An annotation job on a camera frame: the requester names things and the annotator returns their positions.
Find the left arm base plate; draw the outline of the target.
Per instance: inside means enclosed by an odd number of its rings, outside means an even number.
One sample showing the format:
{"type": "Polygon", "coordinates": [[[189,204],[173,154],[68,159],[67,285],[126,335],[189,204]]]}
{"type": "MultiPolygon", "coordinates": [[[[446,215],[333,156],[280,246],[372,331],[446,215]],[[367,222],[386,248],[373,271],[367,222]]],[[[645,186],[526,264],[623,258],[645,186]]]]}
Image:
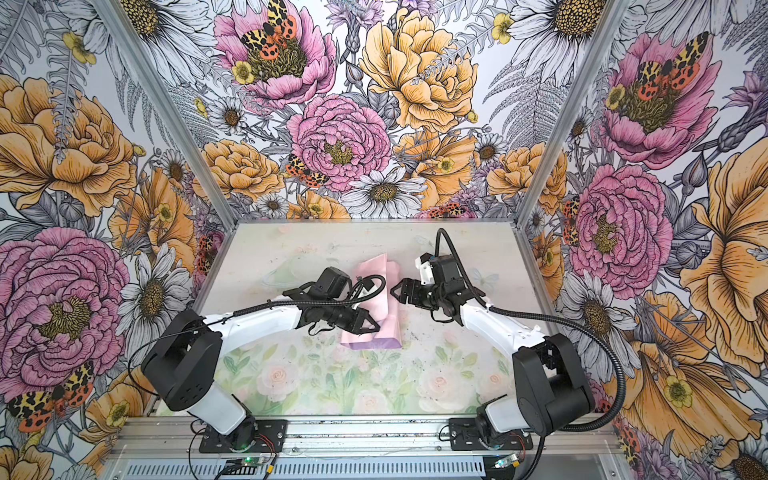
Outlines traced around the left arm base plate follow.
{"type": "Polygon", "coordinates": [[[247,417],[227,435],[207,426],[198,451],[203,454],[280,453],[288,425],[287,420],[247,417]]]}

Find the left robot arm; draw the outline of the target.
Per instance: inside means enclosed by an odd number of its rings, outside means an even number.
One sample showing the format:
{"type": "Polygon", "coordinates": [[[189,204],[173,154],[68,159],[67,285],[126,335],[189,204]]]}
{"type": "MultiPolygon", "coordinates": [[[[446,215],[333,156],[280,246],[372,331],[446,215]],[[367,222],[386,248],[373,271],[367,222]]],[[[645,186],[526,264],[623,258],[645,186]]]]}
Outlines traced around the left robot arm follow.
{"type": "Polygon", "coordinates": [[[376,333],[380,325],[362,304],[385,286],[382,276],[373,275],[339,299],[308,283],[212,321],[185,310],[152,344],[141,371],[170,410],[190,413],[219,434],[226,449],[245,452],[257,442],[258,427],[246,407],[215,382],[219,359],[261,338],[322,323],[356,335],[376,333]]]}

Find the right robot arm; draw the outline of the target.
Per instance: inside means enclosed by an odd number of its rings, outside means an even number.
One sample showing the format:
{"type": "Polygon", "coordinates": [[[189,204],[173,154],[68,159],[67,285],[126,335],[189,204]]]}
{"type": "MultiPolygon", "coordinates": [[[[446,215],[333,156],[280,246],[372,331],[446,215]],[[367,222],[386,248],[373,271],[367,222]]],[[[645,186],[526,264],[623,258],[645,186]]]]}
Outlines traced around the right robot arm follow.
{"type": "Polygon", "coordinates": [[[480,305],[457,280],[424,284],[405,279],[390,294],[401,304],[430,313],[442,311],[511,359],[515,394],[497,397],[477,409],[477,435],[487,447],[500,445],[513,433],[529,431],[546,437],[556,431],[601,427],[598,420],[579,421],[593,412],[595,399],[566,336],[545,335],[537,326],[528,327],[491,305],[480,305]]]}

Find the purple wrapping paper sheet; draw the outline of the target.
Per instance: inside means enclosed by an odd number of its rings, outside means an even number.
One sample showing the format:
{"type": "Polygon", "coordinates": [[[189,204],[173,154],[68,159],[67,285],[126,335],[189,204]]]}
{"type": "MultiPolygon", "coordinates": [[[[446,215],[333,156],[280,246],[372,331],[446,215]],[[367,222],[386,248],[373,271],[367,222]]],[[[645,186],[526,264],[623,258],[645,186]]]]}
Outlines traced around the purple wrapping paper sheet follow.
{"type": "Polygon", "coordinates": [[[374,299],[362,304],[372,318],[380,326],[378,332],[354,335],[343,331],[340,344],[351,350],[384,350],[400,349],[402,347],[401,325],[399,318],[399,303],[389,293],[389,289],[401,280],[400,266],[390,260],[386,253],[361,262],[355,269],[359,277],[373,274],[382,275],[386,279],[385,290],[374,299]]]}

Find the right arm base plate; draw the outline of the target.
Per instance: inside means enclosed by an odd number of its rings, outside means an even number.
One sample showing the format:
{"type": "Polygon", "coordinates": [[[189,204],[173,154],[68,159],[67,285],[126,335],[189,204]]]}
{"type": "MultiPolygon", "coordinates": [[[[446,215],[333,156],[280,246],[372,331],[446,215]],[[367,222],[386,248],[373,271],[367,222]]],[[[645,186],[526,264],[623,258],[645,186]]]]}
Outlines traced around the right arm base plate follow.
{"type": "Polygon", "coordinates": [[[448,420],[447,439],[453,451],[528,451],[533,440],[522,430],[497,432],[488,422],[477,418],[454,417],[448,420]]]}

